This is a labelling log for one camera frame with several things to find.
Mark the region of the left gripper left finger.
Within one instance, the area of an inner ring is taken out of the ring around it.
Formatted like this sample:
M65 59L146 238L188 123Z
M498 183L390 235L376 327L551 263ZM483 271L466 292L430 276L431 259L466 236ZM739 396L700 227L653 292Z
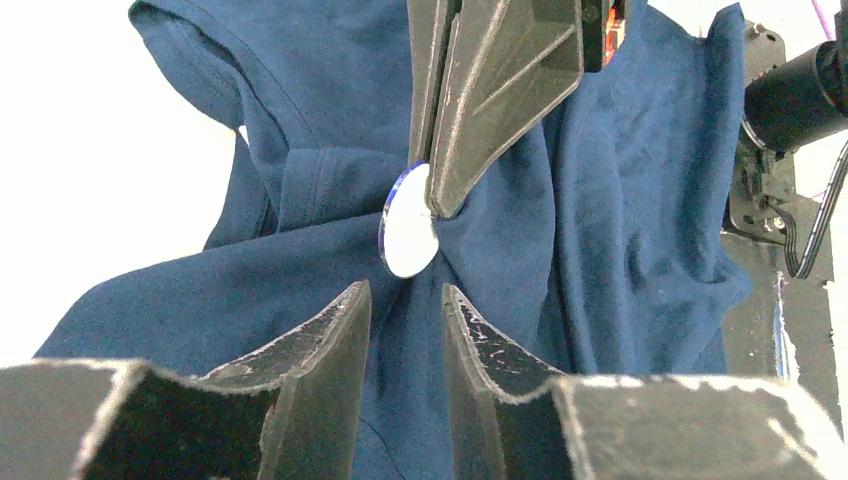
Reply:
M35 359L1 371L5 479L346 479L371 291L208 374L131 359Z

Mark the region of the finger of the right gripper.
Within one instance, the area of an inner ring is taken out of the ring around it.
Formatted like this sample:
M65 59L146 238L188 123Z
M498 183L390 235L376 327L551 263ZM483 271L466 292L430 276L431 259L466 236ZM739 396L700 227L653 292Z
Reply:
M430 158L451 23L460 9L461 2L455 0L407 2L412 66L409 166Z
M578 1L427 4L427 205L456 214L490 165L579 85Z

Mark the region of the navy blue t-shirt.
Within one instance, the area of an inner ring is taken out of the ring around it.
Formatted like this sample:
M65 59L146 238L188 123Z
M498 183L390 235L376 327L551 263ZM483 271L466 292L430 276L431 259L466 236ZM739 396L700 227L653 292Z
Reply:
M743 109L739 5L690 35L645 1L602 71L489 168L408 280L378 251L406 166L402 1L138 1L128 12L193 106L236 131L203 251L101 283L38 350L204 374L370 282L356 479L454 475L441 290L577 374L723 374L746 273L720 243Z

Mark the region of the round blue brooch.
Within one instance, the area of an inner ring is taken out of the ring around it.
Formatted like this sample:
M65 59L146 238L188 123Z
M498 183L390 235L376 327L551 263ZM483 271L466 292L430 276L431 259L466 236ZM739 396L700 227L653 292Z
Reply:
M412 278L435 258L439 241L426 204L430 165L418 162L395 181L384 203L378 247L385 268L395 277Z

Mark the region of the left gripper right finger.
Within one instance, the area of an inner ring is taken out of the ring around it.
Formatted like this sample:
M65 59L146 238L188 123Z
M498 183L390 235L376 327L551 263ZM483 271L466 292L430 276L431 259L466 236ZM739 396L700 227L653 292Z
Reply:
M567 375L442 290L459 479L843 479L823 408L781 380Z

